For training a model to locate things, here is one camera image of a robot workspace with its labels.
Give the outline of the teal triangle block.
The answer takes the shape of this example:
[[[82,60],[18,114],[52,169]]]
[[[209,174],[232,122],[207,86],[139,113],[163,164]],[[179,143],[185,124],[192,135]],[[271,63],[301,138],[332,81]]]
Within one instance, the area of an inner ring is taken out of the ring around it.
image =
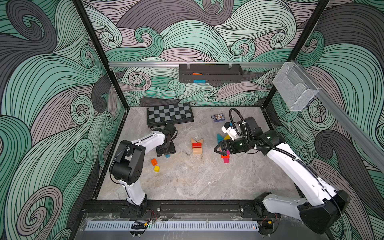
[[[218,141],[218,143],[220,143],[223,140],[224,140],[224,137],[222,135],[220,135],[220,134],[217,134],[217,141]]]

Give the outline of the wooden rectangular block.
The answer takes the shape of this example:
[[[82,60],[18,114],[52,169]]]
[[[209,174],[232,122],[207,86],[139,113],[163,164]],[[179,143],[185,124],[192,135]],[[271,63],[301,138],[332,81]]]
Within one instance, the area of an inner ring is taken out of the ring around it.
[[[193,154],[194,155],[201,155],[203,153],[202,148],[193,148]]]

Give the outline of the red rectangular block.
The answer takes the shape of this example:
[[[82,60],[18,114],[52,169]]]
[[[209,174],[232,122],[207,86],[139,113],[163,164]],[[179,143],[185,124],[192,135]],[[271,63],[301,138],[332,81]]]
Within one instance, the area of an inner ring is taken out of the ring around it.
[[[202,143],[192,143],[193,149],[200,149],[202,147]]]

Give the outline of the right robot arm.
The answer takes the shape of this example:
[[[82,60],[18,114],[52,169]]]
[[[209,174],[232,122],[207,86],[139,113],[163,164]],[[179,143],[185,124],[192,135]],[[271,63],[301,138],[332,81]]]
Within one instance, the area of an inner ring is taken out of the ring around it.
[[[281,197],[264,192],[255,199],[256,214],[267,217],[282,214],[301,220],[310,230],[324,234],[332,224],[342,218],[350,202],[344,190],[336,190],[324,181],[293,152],[286,141],[275,131],[257,129],[250,138],[240,136],[234,127],[222,127],[230,138],[215,147],[222,157],[248,153],[251,150],[263,153],[277,164],[303,193],[300,199]]]

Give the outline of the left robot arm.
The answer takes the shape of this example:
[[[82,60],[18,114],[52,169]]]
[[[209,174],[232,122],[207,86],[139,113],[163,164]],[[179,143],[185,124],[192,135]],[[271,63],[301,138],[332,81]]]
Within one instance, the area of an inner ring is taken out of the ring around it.
[[[148,197],[142,189],[140,176],[143,171],[146,154],[156,149],[160,154],[167,155],[175,152],[173,143],[178,131],[174,126],[170,129],[156,128],[151,134],[135,141],[121,141],[115,154],[109,173],[111,181],[121,185],[126,194],[129,207],[139,213],[147,211]]]

